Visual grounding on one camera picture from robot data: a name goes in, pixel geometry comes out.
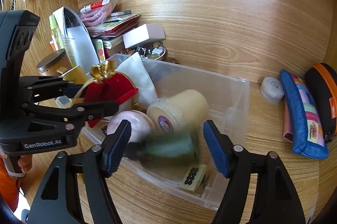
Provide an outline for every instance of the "orange tag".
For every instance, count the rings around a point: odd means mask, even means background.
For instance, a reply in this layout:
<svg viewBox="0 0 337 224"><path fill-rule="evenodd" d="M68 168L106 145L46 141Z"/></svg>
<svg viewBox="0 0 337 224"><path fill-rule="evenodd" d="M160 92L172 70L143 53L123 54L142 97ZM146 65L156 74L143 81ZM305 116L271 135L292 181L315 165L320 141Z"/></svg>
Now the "orange tag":
<svg viewBox="0 0 337 224"><path fill-rule="evenodd" d="M334 102L334 98L329 98L330 108L331 108L331 118L336 118L336 106Z"/></svg>

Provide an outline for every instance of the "blurred green object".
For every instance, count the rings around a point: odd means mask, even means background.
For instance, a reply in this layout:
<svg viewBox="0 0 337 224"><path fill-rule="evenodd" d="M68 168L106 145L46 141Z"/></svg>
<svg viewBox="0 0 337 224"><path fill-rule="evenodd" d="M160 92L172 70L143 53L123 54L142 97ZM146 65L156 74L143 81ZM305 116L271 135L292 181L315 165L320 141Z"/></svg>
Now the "blurred green object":
<svg viewBox="0 0 337 224"><path fill-rule="evenodd" d="M125 157L142 166L190 166L199 160L199 142L194 133L149 135L141 143L130 142Z"/></svg>

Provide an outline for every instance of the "white box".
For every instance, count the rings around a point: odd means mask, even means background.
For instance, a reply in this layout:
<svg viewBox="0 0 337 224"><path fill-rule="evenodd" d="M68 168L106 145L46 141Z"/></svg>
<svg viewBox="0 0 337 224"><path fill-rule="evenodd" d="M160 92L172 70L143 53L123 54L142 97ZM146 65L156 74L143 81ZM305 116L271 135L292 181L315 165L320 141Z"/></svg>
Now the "white box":
<svg viewBox="0 0 337 224"><path fill-rule="evenodd" d="M126 34L123 34L125 48L140 46L145 43L154 43L165 39L163 27L155 24L143 24Z"/></svg>

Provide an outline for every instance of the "white pouch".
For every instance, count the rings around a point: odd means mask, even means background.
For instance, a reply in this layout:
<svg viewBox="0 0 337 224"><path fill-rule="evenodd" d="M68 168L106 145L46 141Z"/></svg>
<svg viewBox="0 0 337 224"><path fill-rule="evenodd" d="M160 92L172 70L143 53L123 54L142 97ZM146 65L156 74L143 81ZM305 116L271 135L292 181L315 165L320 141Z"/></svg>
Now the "white pouch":
<svg viewBox="0 0 337 224"><path fill-rule="evenodd" d="M126 74L138 88L140 109L147 109L153 101L158 99L156 89L138 52L122 62L116 71Z"/></svg>

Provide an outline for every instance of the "white bottle cap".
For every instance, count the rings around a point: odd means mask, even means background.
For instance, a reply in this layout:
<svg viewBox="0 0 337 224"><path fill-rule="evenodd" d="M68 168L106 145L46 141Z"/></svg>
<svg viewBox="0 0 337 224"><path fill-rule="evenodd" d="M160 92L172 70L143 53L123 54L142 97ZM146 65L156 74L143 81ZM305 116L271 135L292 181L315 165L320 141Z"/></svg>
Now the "white bottle cap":
<svg viewBox="0 0 337 224"><path fill-rule="evenodd" d="M269 103L277 104L284 96L281 82L272 76L266 76L260 87L260 92Z"/></svg>

